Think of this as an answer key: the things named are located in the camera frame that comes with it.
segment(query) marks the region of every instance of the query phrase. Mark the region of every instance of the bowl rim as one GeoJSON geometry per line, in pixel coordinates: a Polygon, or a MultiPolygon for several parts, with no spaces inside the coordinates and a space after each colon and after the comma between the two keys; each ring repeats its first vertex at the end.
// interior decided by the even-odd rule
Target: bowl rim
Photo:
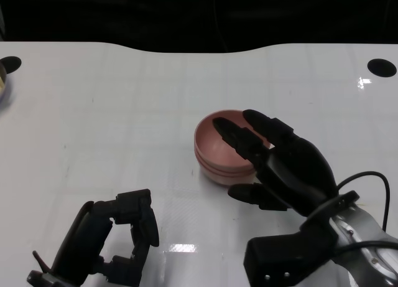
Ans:
{"type": "MultiPolygon", "coordinates": [[[[195,133],[193,134],[194,146],[195,146],[195,149],[197,149],[198,153],[200,154],[200,157],[201,157],[204,161],[211,161],[211,160],[208,159],[208,158],[200,151],[200,149],[199,149],[199,147],[198,147],[198,144],[197,144],[197,131],[198,131],[198,128],[200,127],[200,125],[201,125],[206,119],[210,118],[212,115],[215,115],[215,114],[218,114],[218,113],[222,113],[222,112],[225,112],[225,111],[233,111],[233,112],[243,113],[242,110],[220,110],[220,111],[215,111],[215,112],[213,112],[213,113],[211,113],[211,114],[205,116],[202,120],[200,120],[199,124],[198,124],[197,127],[195,128],[195,133]]],[[[213,163],[213,162],[212,162],[212,164],[214,164],[215,166],[220,166],[220,167],[224,167],[224,168],[229,167],[229,166],[224,165],[224,164],[216,164],[216,163],[213,163]]],[[[236,168],[242,168],[242,167],[247,168],[247,167],[250,167],[250,166],[252,166],[252,163],[251,163],[250,161],[245,160],[245,161],[244,161],[244,164],[242,164],[242,165],[240,165],[240,166],[237,166],[236,168]]]]}
{"type": "Polygon", "coordinates": [[[225,177],[225,178],[243,178],[243,177],[251,176],[251,175],[256,173],[256,170],[253,169],[252,172],[236,173],[235,175],[232,175],[232,174],[218,174],[218,173],[215,173],[213,170],[209,169],[208,166],[204,165],[204,163],[200,160],[200,158],[198,157],[198,155],[196,153],[195,153],[195,156],[197,158],[197,161],[198,161],[200,167],[203,167],[208,172],[210,172],[210,173],[212,173],[214,175],[217,175],[217,176],[221,176],[221,177],[225,177]]]}

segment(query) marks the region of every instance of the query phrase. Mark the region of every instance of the black cable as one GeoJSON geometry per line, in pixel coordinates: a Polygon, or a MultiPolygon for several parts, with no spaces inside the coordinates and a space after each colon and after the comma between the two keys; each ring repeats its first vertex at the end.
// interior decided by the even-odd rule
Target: black cable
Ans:
{"type": "Polygon", "coordinates": [[[391,248],[393,250],[398,250],[398,243],[396,242],[384,242],[384,241],[368,241],[368,242],[357,242],[357,243],[352,243],[351,245],[346,245],[341,248],[337,248],[334,251],[333,256],[340,256],[342,254],[345,254],[350,251],[355,251],[359,250],[361,248],[391,248]]]}
{"type": "Polygon", "coordinates": [[[384,35],[386,33],[388,13],[389,13],[389,10],[390,10],[391,1],[392,0],[387,0],[386,8],[384,10],[384,16],[383,16],[383,22],[382,22],[382,30],[381,30],[382,38],[386,38],[384,35]]]}
{"type": "Polygon", "coordinates": [[[351,182],[352,180],[355,180],[357,178],[364,177],[364,176],[377,176],[378,178],[383,180],[384,186],[386,187],[386,204],[384,205],[384,216],[383,216],[383,225],[382,225],[383,231],[386,231],[387,220],[388,220],[388,211],[390,209],[390,185],[388,183],[387,178],[383,174],[381,174],[379,172],[375,172],[375,171],[361,172],[361,173],[352,175],[349,178],[341,181],[340,184],[337,185],[337,189],[340,190],[343,186],[345,186],[347,183],[351,182]]]}
{"type": "Polygon", "coordinates": [[[228,52],[228,47],[226,46],[224,37],[223,37],[223,35],[222,35],[221,31],[220,31],[220,27],[218,26],[217,11],[216,11],[216,0],[213,0],[213,15],[214,15],[214,23],[215,23],[215,26],[216,26],[217,36],[218,36],[218,38],[219,38],[219,40],[221,42],[223,50],[225,52],[228,52]]]}

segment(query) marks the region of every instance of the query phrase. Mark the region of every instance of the pink bowl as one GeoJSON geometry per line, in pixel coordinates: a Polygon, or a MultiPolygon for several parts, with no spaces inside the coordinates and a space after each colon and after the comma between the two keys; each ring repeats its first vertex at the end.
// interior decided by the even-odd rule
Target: pink bowl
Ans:
{"type": "Polygon", "coordinates": [[[219,171],[214,169],[213,167],[209,166],[204,160],[202,160],[202,158],[200,158],[200,156],[198,155],[198,153],[195,151],[195,156],[199,162],[199,165],[201,167],[204,167],[207,171],[212,172],[213,174],[219,175],[219,176],[223,176],[223,177],[244,177],[244,176],[248,176],[248,175],[252,175],[254,174],[256,171],[254,169],[251,169],[249,171],[243,171],[243,172],[235,172],[235,173],[231,173],[231,172],[223,172],[223,171],[219,171]]]}
{"type": "Polygon", "coordinates": [[[222,184],[224,186],[232,186],[234,184],[242,184],[242,183],[253,183],[253,179],[256,173],[252,173],[246,176],[242,177],[225,177],[221,175],[217,175],[213,172],[210,172],[208,169],[206,169],[204,166],[202,166],[200,163],[200,169],[204,175],[209,178],[210,180],[222,184]]]}
{"type": "MultiPolygon", "coordinates": [[[[209,166],[223,172],[243,172],[253,169],[249,161],[243,159],[235,149],[223,141],[213,126],[213,119],[216,117],[229,119],[240,127],[252,130],[250,124],[243,118],[242,111],[225,110],[212,113],[201,120],[195,130],[195,150],[199,156],[209,166]]],[[[262,136],[260,138],[269,148],[269,142],[262,136]]]]}

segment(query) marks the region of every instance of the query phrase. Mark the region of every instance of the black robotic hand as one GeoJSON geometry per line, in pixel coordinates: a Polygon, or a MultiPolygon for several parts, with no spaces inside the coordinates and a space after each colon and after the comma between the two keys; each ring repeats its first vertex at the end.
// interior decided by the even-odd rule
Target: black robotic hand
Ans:
{"type": "Polygon", "coordinates": [[[253,110],[243,116],[274,147],[266,148],[251,130],[230,120],[213,120],[223,140],[253,163],[261,182],[231,186],[228,194],[260,209],[292,208],[308,217],[295,234],[251,239],[243,264],[252,287],[294,286],[330,259],[338,236],[329,219],[358,195],[339,195],[325,158],[291,127],[253,110]]]}
{"type": "Polygon", "coordinates": [[[266,148],[262,140],[247,128],[240,128],[224,118],[213,124],[219,134],[257,171],[260,185],[237,185],[229,195],[238,200],[259,204],[261,209],[293,208],[303,216],[338,195],[333,173],[319,150],[294,134],[280,120],[253,110],[243,111],[253,129],[274,145],[266,148]]]}

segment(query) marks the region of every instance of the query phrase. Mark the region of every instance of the robotic hand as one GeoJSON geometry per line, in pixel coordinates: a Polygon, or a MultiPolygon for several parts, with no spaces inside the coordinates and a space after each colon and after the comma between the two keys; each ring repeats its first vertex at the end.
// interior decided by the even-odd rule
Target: robotic hand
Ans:
{"type": "Polygon", "coordinates": [[[250,285],[295,286],[333,260],[352,274],[359,287],[398,286],[397,240],[355,204],[359,199],[355,191],[339,195],[319,150],[276,118],[253,110],[243,116],[274,148],[266,148],[249,129],[215,118],[214,127],[223,140],[253,163],[262,183],[231,186],[228,194],[263,210],[291,208],[307,218],[295,234],[248,242],[244,267],[250,285]]]}
{"type": "Polygon", "coordinates": [[[27,277],[33,287],[78,287],[88,275],[102,273],[108,282],[138,287],[149,247],[159,246],[150,190],[118,194],[116,200],[87,202],[79,211],[49,268],[36,252],[43,273],[32,270],[27,277]],[[100,256],[106,237],[116,225],[130,224],[134,244],[130,258],[113,256],[110,263],[100,256]]]}

